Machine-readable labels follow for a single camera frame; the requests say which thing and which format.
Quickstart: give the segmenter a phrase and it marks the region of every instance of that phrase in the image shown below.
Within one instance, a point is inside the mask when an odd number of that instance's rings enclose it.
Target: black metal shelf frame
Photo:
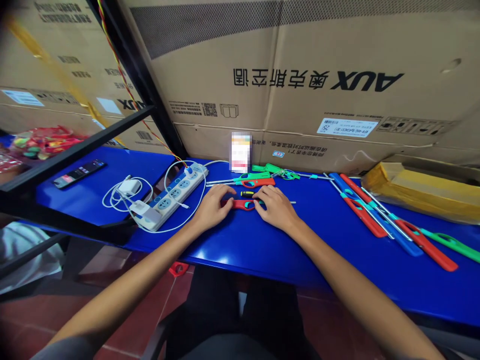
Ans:
[[[95,13],[100,26],[101,19],[97,1],[86,1]],[[117,0],[105,0],[102,6],[113,47],[145,107],[0,186],[0,213],[44,225],[59,232],[121,246],[126,244],[131,236],[131,231],[127,229],[124,222],[97,226],[77,217],[37,204],[31,198],[25,196],[25,194],[34,191],[39,184],[66,166],[91,153],[148,116],[153,119],[168,147],[183,159],[188,156]],[[36,250],[34,249],[35,247],[28,254],[25,254],[26,256],[21,259],[22,264],[40,254],[43,247],[42,249],[40,247]]]

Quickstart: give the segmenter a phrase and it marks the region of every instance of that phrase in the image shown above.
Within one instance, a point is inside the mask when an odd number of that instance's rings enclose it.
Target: smartphone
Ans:
[[[78,169],[70,171],[63,176],[56,178],[53,181],[53,185],[55,185],[58,189],[65,189],[66,187],[75,184],[76,182],[96,172],[98,169],[105,167],[106,165],[106,163],[100,160],[93,160],[87,162],[85,165],[80,166]]]

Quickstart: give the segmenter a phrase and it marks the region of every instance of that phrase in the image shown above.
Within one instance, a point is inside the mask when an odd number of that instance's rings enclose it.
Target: power strip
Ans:
[[[179,203],[183,203],[195,188],[204,181],[202,172],[205,176],[209,174],[208,169],[203,165],[193,163],[190,167],[194,172],[191,178],[187,178],[185,173],[180,171],[178,176],[170,183],[170,186],[150,202],[150,207],[161,214],[160,222],[154,223],[145,217],[136,215],[135,218],[138,224],[147,230],[157,231],[180,206],[172,198],[175,198]]]

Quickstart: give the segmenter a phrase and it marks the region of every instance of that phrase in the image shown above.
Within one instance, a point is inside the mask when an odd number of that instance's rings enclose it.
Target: white label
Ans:
[[[2,90],[5,95],[12,99],[17,104],[45,106],[35,96],[26,91]]]
[[[326,117],[321,122],[316,133],[366,138],[372,130],[375,129],[377,124],[377,121],[333,119]]]
[[[97,97],[96,99],[103,106],[105,111],[108,111],[109,113],[113,113],[113,114],[122,115],[122,112],[120,111],[117,104],[115,104],[115,101],[110,100],[110,99],[104,99],[104,98],[101,98],[101,97]]]

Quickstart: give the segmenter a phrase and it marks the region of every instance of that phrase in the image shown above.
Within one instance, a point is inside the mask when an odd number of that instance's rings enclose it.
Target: cardboard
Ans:
[[[426,148],[408,148],[405,149],[404,153],[424,159],[443,161],[470,168],[480,168],[480,150],[431,146]]]
[[[105,34],[84,0],[18,1],[10,15],[23,28],[21,32],[29,34],[48,57],[34,57],[38,54],[4,29],[0,90],[30,93],[41,103],[38,106],[55,111],[89,114],[88,103],[107,117],[123,118],[136,111]],[[126,80],[138,107],[143,108],[128,75]],[[80,103],[77,93],[84,95],[88,103]],[[35,106],[17,103],[1,91],[0,103]]]
[[[385,159],[362,178],[378,200],[462,224],[480,224],[480,170],[411,156]]]
[[[232,132],[236,131],[235,129],[188,124],[177,124],[176,129],[191,157],[229,160]],[[253,139],[251,160],[253,164],[259,164],[264,133],[254,130],[250,133]]]
[[[400,152],[399,145],[383,145],[266,132],[260,163],[313,173],[363,175],[384,158]]]
[[[122,120],[117,117],[106,117],[105,119],[110,125]],[[165,142],[152,118],[147,117],[145,121],[151,130]],[[84,136],[91,136],[103,129],[97,121],[93,121],[92,117],[87,114],[0,105],[0,128],[10,134],[21,133],[33,128],[50,128],[58,125],[72,129],[77,135]],[[167,149],[150,133],[142,122],[122,132],[116,139],[122,141],[130,150],[169,154]],[[122,148],[114,140],[108,141],[106,145],[119,149]]]
[[[121,3],[175,123],[418,147],[480,104],[477,2]]]

